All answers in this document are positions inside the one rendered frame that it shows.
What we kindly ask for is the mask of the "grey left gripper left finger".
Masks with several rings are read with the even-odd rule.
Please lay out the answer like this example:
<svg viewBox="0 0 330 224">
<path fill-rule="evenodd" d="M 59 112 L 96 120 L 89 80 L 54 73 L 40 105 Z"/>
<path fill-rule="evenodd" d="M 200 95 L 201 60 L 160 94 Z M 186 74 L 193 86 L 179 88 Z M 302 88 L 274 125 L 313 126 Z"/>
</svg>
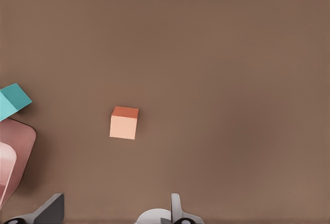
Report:
<svg viewBox="0 0 330 224">
<path fill-rule="evenodd" d="M 56 193 L 32 213 L 13 217 L 3 224 L 62 224 L 64 194 Z"/>
</svg>

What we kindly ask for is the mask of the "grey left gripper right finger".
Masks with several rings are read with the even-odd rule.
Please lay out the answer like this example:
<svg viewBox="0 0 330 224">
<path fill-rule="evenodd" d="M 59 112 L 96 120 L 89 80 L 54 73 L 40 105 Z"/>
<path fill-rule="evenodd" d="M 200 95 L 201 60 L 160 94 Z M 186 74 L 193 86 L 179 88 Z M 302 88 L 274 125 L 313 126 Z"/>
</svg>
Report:
<svg viewBox="0 0 330 224">
<path fill-rule="evenodd" d="M 161 224 L 204 224 L 204 221 L 196 215 L 188 214 L 182 210 L 180 195 L 171 194 L 171 218 L 161 218 Z"/>
</svg>

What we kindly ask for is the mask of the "pink square container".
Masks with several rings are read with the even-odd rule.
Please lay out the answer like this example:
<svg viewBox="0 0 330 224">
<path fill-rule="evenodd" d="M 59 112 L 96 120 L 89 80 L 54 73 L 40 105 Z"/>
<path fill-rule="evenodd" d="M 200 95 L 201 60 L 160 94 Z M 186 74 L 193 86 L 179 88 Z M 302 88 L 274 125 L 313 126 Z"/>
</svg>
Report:
<svg viewBox="0 0 330 224">
<path fill-rule="evenodd" d="M 19 186 L 35 140 L 31 126 L 10 118 L 0 122 L 0 209 Z"/>
</svg>

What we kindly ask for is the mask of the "orange cube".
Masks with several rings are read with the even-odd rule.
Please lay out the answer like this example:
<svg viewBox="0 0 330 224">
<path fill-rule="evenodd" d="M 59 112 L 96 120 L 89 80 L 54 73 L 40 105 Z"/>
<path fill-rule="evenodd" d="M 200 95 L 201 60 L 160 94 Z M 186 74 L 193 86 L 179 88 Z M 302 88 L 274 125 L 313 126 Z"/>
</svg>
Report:
<svg viewBox="0 0 330 224">
<path fill-rule="evenodd" d="M 110 120 L 110 137 L 134 140 L 139 109 L 115 106 Z"/>
</svg>

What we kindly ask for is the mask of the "teal blue cube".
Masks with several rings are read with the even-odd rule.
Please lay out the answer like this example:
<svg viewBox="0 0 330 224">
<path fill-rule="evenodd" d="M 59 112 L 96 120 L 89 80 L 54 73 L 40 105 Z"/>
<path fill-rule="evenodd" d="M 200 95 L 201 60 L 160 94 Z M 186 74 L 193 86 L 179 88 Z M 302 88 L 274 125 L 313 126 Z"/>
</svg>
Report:
<svg viewBox="0 0 330 224">
<path fill-rule="evenodd" d="M 0 121 L 15 114 L 30 103 L 32 100 L 17 83 L 0 89 Z"/>
</svg>

